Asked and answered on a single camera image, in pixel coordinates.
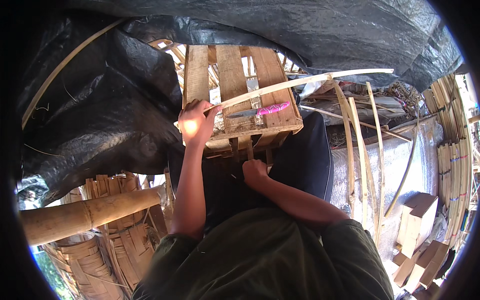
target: pink knife handle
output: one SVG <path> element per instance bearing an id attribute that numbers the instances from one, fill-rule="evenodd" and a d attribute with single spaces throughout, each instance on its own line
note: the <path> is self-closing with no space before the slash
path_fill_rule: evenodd
<path id="1" fill-rule="evenodd" d="M 290 102 L 284 102 L 281 104 L 273 104 L 265 108 L 259 108 L 257 110 L 257 115 L 261 116 L 261 115 L 266 115 L 266 114 L 271 114 L 277 111 L 281 111 L 283 109 L 286 109 L 289 105 L 290 105 Z"/>

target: black tarp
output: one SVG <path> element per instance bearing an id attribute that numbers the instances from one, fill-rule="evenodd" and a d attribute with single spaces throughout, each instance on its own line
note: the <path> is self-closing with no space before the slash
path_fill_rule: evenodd
<path id="1" fill-rule="evenodd" d="M 73 13 L 53 22 L 25 72 L 19 111 L 71 50 L 111 21 Z M 28 121 L 24 143 L 60 156 L 24 147 L 20 208 L 45 206 L 96 174 L 163 173 L 167 144 L 181 139 L 173 126 L 180 109 L 172 57 L 112 29 L 61 71 Z"/>
<path id="2" fill-rule="evenodd" d="M 345 80 L 425 90 L 463 61 L 425 0 L 69 0 L 69 7 L 142 16 L 126 27 L 150 42 L 262 46 L 286 53 L 311 74 L 393 68 Z"/>
<path id="3" fill-rule="evenodd" d="M 70 51 L 116 20 L 112 16 L 131 18 L 81 51 L 38 103 L 24 142 L 63 157 L 24 147 L 21 206 L 26 199 L 45 206 L 96 174 L 162 173 L 166 146 L 180 139 L 172 122 L 181 94 L 171 57 L 146 42 L 269 47 L 312 74 L 394 68 L 394 74 L 344 80 L 374 86 L 401 80 L 420 91 L 462 62 L 447 28 L 424 0 L 70 0 L 66 5 L 90 12 L 67 11 L 45 28 L 19 86 L 19 115 Z"/>

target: aluminum foil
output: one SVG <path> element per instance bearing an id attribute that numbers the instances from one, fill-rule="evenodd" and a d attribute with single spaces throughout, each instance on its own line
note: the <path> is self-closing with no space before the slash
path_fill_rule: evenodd
<path id="1" fill-rule="evenodd" d="M 378 245 L 378 252 L 382 260 L 391 260 L 393 258 L 392 248 L 395 245 L 400 219 L 402 215 L 403 203 L 412 195 L 419 192 L 434 194 L 437 192 L 438 184 L 438 157 L 437 147 L 443 140 L 443 129 L 438 124 L 436 116 L 426 119 L 419 125 L 419 135 L 414 158 L 407 179 L 402 188 L 401 194 L 395 204 L 395 207 L 388 218 L 383 219 L 383 229 Z M 415 128 L 410 129 L 402 135 L 413 139 Z M 384 140 L 384 163 L 385 163 L 385 205 L 384 212 L 390 206 L 393 197 L 400 185 L 413 142 L 405 142 L 398 138 Z M 372 175 L 375 183 L 375 193 L 377 196 L 377 207 L 380 207 L 380 162 L 378 159 L 378 143 L 367 145 L 367 152 L 372 167 Z M 358 148 L 354 147 L 355 161 L 355 202 L 353 218 L 362 222 L 362 202 L 359 199 L 361 195 L 361 175 Z M 331 198 L 331 204 L 340 209 L 348 206 L 348 155 L 347 149 L 332 150 L 334 160 L 334 185 Z M 372 236 L 375 234 L 373 225 L 372 196 L 368 193 L 368 221 L 365 228 Z"/>

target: right hand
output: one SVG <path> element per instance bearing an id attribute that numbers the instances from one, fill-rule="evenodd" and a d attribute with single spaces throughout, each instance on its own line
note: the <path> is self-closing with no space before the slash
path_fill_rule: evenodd
<path id="1" fill-rule="evenodd" d="M 213 133 L 213 125 L 215 115 L 221 111 L 222 107 L 217 106 L 208 112 L 208 116 L 204 115 L 204 109 L 211 107 L 212 104 L 202 100 L 194 99 L 187 104 L 179 114 L 179 128 L 183 135 L 185 145 L 190 141 L 198 145 L 205 145 Z"/>
<path id="2" fill-rule="evenodd" d="M 259 159 L 251 159 L 243 163 L 245 183 L 253 190 L 258 190 L 269 179 L 267 165 Z"/>

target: shirt sleeve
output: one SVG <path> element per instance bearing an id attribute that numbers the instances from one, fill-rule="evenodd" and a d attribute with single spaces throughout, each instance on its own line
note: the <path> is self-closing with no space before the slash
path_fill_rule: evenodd
<path id="1" fill-rule="evenodd" d="M 327 227 L 322 242 L 351 299 L 393 299 L 393 290 L 370 236 L 355 220 Z"/>
<path id="2" fill-rule="evenodd" d="M 197 240 L 183 234 L 164 236 L 155 250 L 148 272 L 136 286 L 131 299 L 154 299 L 154 291 L 163 288 L 197 245 Z"/>

